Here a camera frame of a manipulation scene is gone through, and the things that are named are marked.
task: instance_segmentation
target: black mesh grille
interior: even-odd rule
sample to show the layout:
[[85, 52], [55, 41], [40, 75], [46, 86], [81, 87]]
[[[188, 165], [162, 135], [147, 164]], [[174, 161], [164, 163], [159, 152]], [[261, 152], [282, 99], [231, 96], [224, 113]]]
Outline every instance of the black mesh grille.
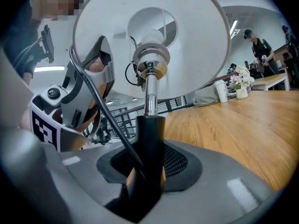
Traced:
[[188, 160], [185, 156], [173, 148], [164, 145], [164, 169], [166, 177], [182, 172], [187, 165]]
[[[188, 165], [188, 160], [175, 149], [164, 145], [164, 169], [166, 177], [182, 172]], [[114, 155], [111, 166], [118, 172], [128, 177], [133, 168], [133, 162], [126, 149]]]

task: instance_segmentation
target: gray plastic base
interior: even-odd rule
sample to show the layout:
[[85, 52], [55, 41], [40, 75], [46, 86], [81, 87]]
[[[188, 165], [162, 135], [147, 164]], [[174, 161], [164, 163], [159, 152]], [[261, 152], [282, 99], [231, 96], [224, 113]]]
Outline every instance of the gray plastic base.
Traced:
[[[32, 134], [20, 130], [2, 134], [1, 143], [5, 144], [0, 150], [1, 165], [8, 178], [46, 219], [68, 224], [130, 223], [103, 207], [119, 196], [121, 185], [108, 183], [96, 168], [97, 160], [121, 143], [57, 153], [52, 145], [40, 145]], [[197, 156], [202, 174], [189, 189], [162, 194], [140, 223], [252, 223], [276, 200], [276, 194], [264, 181], [232, 158], [184, 143], [171, 143]], [[261, 203], [247, 215], [227, 188], [227, 182], [236, 178]]]

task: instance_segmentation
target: white cup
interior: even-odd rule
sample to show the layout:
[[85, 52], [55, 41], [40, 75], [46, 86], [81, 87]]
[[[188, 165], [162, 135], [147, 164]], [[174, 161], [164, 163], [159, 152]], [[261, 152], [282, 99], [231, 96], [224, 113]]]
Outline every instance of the white cup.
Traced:
[[216, 86], [218, 96], [220, 98], [221, 103], [225, 103], [228, 101], [228, 95], [227, 95], [227, 88], [225, 85], [225, 82], [223, 80], [218, 80], [214, 83]]

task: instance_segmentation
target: black cable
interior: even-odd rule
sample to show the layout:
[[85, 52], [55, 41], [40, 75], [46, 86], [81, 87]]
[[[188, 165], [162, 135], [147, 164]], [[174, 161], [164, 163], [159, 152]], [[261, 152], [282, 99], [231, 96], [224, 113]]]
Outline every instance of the black cable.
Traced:
[[[137, 49], [137, 42], [136, 42], [136, 40], [135, 40], [134, 37], [132, 37], [132, 36], [130, 36], [130, 38], [131, 38], [132, 41], [134, 42], [135, 49]], [[130, 82], [129, 79], [128, 79], [127, 71], [128, 71], [128, 68], [129, 68], [130, 64], [127, 65], [127, 67], [126, 67], [126, 70], [125, 70], [125, 77], [126, 77], [126, 80], [127, 80], [131, 85], [137, 85], [137, 84], [134, 84], [134, 83]], [[134, 69], [135, 74], [137, 75], [137, 66], [134, 65], [134, 64], [133, 64], [133, 69]]]
[[34, 42], [29, 48], [25, 48], [21, 53], [24, 53], [24, 55], [19, 59], [19, 61], [16, 63], [16, 65], [13, 64], [14, 69], [16, 70], [18, 66], [21, 64], [21, 62], [27, 57], [27, 54], [31, 51], [31, 49], [38, 44], [43, 38], [39, 38], [36, 42]]
[[134, 39], [134, 37], [132, 37], [132, 36], [130, 36], [130, 37], [131, 37], [132, 41], [133, 41], [134, 44], [135, 44], [135, 49], [137, 49], [137, 42], [136, 42], [136, 40]]
[[111, 115], [107, 105], [105, 104], [105, 101], [103, 100], [103, 98], [98, 94], [97, 92], [97, 88], [95, 87], [94, 83], [92, 82], [92, 80], [90, 79], [90, 77], [85, 73], [84, 69], [81, 68], [80, 66], [78, 66], [72, 57], [72, 45], [70, 47], [70, 58], [71, 58], [71, 63], [74, 66], [75, 70], [77, 71], [77, 73], [79, 74], [79, 76], [84, 80], [84, 82], [86, 83], [89, 91], [91, 92], [93, 98], [95, 99], [95, 101], [97, 102], [99, 108], [102, 110], [102, 112], [104, 113], [105, 117], [107, 118], [107, 120], [109, 121], [111, 127], [115, 130], [115, 132], [118, 134], [120, 140], [122, 141], [124, 147], [127, 149], [127, 151], [129, 152], [133, 162], [134, 162], [134, 168], [136, 169], [136, 171], [140, 171], [141, 175], [143, 176], [143, 178], [145, 179], [145, 181], [147, 181], [148, 183], [151, 183], [152, 185], [156, 186], [156, 183], [154, 182], [154, 180], [152, 179], [152, 177], [148, 174], [148, 172], [146, 172], [145, 167], [139, 157], [139, 155], [136, 153], [136, 151], [133, 149], [133, 147], [131, 146], [130, 142], [127, 140], [127, 138], [125, 137], [125, 135], [123, 134], [123, 132], [121, 131], [120, 127], [118, 126], [118, 124], [115, 122], [114, 117]]
[[137, 85], [137, 84], [133, 84], [132, 82], [130, 82], [129, 79], [128, 79], [128, 77], [127, 77], [127, 70], [128, 70], [128, 68], [129, 68], [130, 64], [127, 65], [127, 67], [126, 67], [125, 77], [126, 77], [126, 80], [127, 80], [130, 84], [132, 84], [132, 85]]
[[21, 51], [21, 53], [17, 56], [17, 58], [15, 58], [14, 62], [12, 63], [13, 67], [14, 67], [14, 64], [16, 64], [17, 60], [19, 60], [20, 56], [23, 55], [23, 53], [30, 47], [31, 47], [31, 45], [27, 46], [23, 51]]

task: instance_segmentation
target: person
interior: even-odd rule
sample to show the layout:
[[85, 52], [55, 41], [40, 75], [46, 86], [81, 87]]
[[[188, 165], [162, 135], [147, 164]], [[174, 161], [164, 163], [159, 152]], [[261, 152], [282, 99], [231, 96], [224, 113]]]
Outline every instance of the person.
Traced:
[[[4, 37], [1, 39], [1, 46], [6, 57], [12, 64], [17, 56], [28, 46], [37, 40], [37, 29], [44, 18], [56, 19], [61, 15], [73, 15], [74, 10], [79, 8], [79, 3], [83, 0], [29, 0], [23, 7], [20, 8], [16, 17], [12, 20]], [[17, 74], [29, 86], [34, 74], [36, 63], [31, 63], [30, 60], [22, 63], [15, 70]], [[91, 72], [101, 72], [104, 65], [100, 59], [97, 59], [88, 68]], [[98, 87], [98, 92], [103, 96], [106, 85]], [[88, 109], [95, 107], [93, 100]], [[86, 121], [81, 127], [76, 129], [79, 132], [84, 131], [88, 125], [94, 120], [97, 112]], [[20, 128], [31, 131], [29, 109], [25, 111], [21, 119]]]
[[292, 63], [289, 69], [294, 72], [294, 81], [297, 87], [299, 87], [299, 46], [296, 38], [290, 33], [289, 28], [286, 26], [281, 27], [285, 34], [285, 43], [287, 49], [292, 56]]
[[233, 71], [231, 70], [231, 68], [229, 68], [228, 72], [226, 74], [228, 75], [228, 74], [231, 74], [231, 73], [233, 73]]
[[236, 67], [237, 67], [237, 65], [236, 65], [236, 64], [234, 64], [234, 63], [231, 63], [231, 65], [230, 65], [230, 68], [232, 68], [232, 69], [233, 69], [233, 71], [235, 71]]
[[291, 33], [289, 32], [289, 28], [286, 27], [285, 25], [283, 25], [282, 27], [282, 31], [284, 32], [285, 34], [285, 43], [288, 47], [288, 49], [290, 49], [292, 46], [292, 56], [294, 55], [295, 57], [293, 57], [294, 59], [295, 58], [298, 58], [298, 43], [297, 43], [297, 40], [296, 38], [291, 35]]
[[[244, 39], [252, 43], [252, 51], [258, 63], [258, 70], [263, 73], [264, 77], [278, 75], [278, 67], [274, 60], [274, 51], [268, 42], [258, 37], [251, 30], [246, 29], [244, 32]], [[266, 55], [267, 60], [262, 61], [262, 57]]]
[[246, 68], [247, 68], [248, 70], [250, 70], [250, 69], [251, 69], [251, 66], [248, 65], [248, 61], [245, 61], [244, 63], [245, 63]]

